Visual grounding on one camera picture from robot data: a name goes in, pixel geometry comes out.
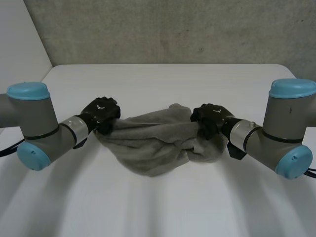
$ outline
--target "white wall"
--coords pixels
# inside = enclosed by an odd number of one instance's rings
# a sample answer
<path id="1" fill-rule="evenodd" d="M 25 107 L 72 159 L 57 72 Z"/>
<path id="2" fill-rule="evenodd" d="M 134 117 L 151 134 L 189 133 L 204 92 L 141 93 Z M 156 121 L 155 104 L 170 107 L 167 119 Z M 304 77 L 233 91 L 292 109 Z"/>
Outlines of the white wall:
<path id="1" fill-rule="evenodd" d="M 52 68 L 23 0 L 0 1 L 0 93 L 41 81 Z"/>

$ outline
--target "gray cloth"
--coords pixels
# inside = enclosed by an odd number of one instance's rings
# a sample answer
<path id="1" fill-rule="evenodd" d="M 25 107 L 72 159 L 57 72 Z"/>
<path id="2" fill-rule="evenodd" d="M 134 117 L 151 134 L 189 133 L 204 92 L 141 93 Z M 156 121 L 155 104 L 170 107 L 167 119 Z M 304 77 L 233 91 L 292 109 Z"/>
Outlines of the gray cloth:
<path id="1" fill-rule="evenodd" d="M 198 137 L 199 125 L 190 116 L 189 108 L 173 104 L 165 110 L 118 119 L 111 135 L 96 132 L 96 136 L 126 168 L 156 176 L 190 160 L 215 161 L 223 153 L 226 138 L 220 134 L 210 141 Z"/>

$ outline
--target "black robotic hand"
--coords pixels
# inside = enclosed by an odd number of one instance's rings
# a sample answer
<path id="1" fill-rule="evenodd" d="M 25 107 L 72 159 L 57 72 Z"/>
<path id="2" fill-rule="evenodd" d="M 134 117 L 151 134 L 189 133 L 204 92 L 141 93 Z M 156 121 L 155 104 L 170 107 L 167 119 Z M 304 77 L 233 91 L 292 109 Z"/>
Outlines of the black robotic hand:
<path id="1" fill-rule="evenodd" d="M 113 122 L 120 117 L 120 108 L 113 98 L 96 98 L 86 106 L 79 117 L 89 117 L 90 130 L 98 130 L 106 135 L 112 132 Z"/>
<path id="2" fill-rule="evenodd" d="M 199 133 L 206 140 L 212 139 L 218 134 L 227 118 L 234 117 L 231 112 L 220 105 L 202 104 L 195 108 L 191 115 L 191 121 L 197 121 L 201 127 Z"/>
<path id="3" fill-rule="evenodd" d="M 197 121 L 200 125 L 200 135 L 206 140 L 212 139 L 212 137 L 222 132 L 228 140 L 230 139 L 230 132 L 232 127 L 235 125 L 235 120 L 240 121 L 234 117 L 226 108 L 220 105 L 203 104 L 199 108 L 193 110 L 191 115 L 191 121 Z M 227 144 L 229 155 L 232 158 L 241 160 L 244 158 L 246 153 L 236 146 L 234 146 L 230 140 Z"/>

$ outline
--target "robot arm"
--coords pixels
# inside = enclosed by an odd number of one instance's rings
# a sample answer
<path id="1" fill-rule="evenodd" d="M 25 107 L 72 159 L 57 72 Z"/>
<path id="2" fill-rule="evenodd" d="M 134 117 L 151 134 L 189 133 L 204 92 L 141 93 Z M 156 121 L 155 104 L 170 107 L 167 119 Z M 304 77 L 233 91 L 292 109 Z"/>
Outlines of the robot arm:
<path id="1" fill-rule="evenodd" d="M 95 129 L 110 133 L 112 121 L 120 117 L 116 101 L 103 97 L 58 124 L 50 94 L 41 82 L 10 86 L 0 94 L 0 108 L 0 127 L 21 128 L 25 142 L 17 155 L 32 170 L 42 170 L 70 149 L 83 146 Z"/>
<path id="2" fill-rule="evenodd" d="M 262 127 L 212 104 L 194 109 L 191 121 L 200 123 L 206 139 L 218 132 L 224 134 L 231 157 L 241 160 L 249 154 L 277 174 L 294 179 L 304 174 L 313 160 L 311 150 L 302 142 L 306 128 L 316 126 L 316 82 L 274 81 Z"/>

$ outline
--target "black band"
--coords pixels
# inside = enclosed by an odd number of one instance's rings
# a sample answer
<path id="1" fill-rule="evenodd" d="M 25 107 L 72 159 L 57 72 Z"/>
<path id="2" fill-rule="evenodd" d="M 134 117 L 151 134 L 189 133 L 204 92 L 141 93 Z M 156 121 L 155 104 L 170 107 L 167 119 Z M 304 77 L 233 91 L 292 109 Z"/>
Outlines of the black band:
<path id="1" fill-rule="evenodd" d="M 255 127 L 253 130 L 251 130 L 248 134 L 247 134 L 247 136 L 245 137 L 245 140 L 243 141 L 243 150 L 245 151 L 245 152 L 247 152 L 246 151 L 246 146 L 247 146 L 247 142 L 248 142 L 248 139 L 249 139 L 249 137 L 255 132 L 255 131 L 257 131 L 259 128 L 262 128 L 262 127 Z"/>
<path id="2" fill-rule="evenodd" d="M 32 136 L 32 137 L 24 136 L 24 138 L 25 138 L 25 140 L 37 140 L 37 139 L 49 137 L 49 136 L 55 134 L 56 132 L 58 132 L 58 130 L 59 130 L 59 126 L 57 128 L 55 128 L 54 130 L 52 130 L 51 132 L 49 132 L 49 133 L 45 133 L 45 134 L 40 135 L 40 136 Z"/>
<path id="3" fill-rule="evenodd" d="M 68 125 L 65 125 L 64 123 L 60 123 L 59 125 L 61 125 L 61 126 L 65 127 L 65 128 L 67 128 L 67 129 L 71 132 L 72 136 L 74 137 L 75 145 L 76 145 L 76 144 L 77 144 L 77 136 L 76 136 L 76 134 L 74 133 L 74 131 L 73 131 Z"/>
<path id="4" fill-rule="evenodd" d="M 290 143 L 290 144 L 295 144 L 295 143 L 302 143 L 303 141 L 303 138 L 301 139 L 286 139 L 286 138 L 279 138 L 279 137 L 274 137 L 270 134 L 267 134 L 264 130 L 262 130 L 262 134 L 271 139 L 271 140 L 274 140 L 274 141 L 277 141 L 277 142 L 284 142 L 284 143 Z"/>

